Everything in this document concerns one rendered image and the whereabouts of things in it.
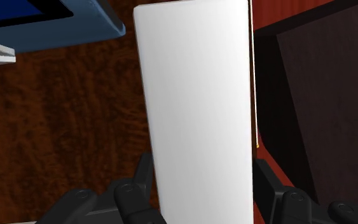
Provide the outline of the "blue tablet with dark screen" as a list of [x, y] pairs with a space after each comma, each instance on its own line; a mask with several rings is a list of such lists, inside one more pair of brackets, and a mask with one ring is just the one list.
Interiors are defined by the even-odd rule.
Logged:
[[61, 0], [68, 18], [0, 27], [0, 45], [17, 53], [93, 43], [125, 35], [123, 22], [107, 0]]

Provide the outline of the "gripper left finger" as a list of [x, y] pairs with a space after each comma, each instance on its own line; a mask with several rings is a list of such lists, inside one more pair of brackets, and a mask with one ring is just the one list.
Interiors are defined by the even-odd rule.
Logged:
[[38, 224], [167, 224], [149, 203], [152, 180], [152, 154], [143, 153], [132, 178], [112, 181], [100, 195], [91, 189], [72, 189]]

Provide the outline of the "dark robot stand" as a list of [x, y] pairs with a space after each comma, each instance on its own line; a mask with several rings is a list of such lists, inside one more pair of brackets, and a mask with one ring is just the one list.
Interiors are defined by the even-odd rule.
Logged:
[[332, 0], [254, 34], [258, 127], [292, 184], [358, 204], [358, 0]]

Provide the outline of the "white rectangular slab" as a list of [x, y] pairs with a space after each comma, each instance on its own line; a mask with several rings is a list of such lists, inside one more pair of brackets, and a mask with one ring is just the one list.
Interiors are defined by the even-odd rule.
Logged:
[[167, 224], [254, 224], [248, 0], [134, 8]]

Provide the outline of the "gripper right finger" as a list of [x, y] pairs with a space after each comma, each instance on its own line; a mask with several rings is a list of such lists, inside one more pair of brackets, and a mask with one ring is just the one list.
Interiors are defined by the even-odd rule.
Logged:
[[252, 164], [253, 198], [265, 224], [358, 224], [358, 205], [334, 201], [327, 208], [299, 188], [285, 186], [266, 160]]

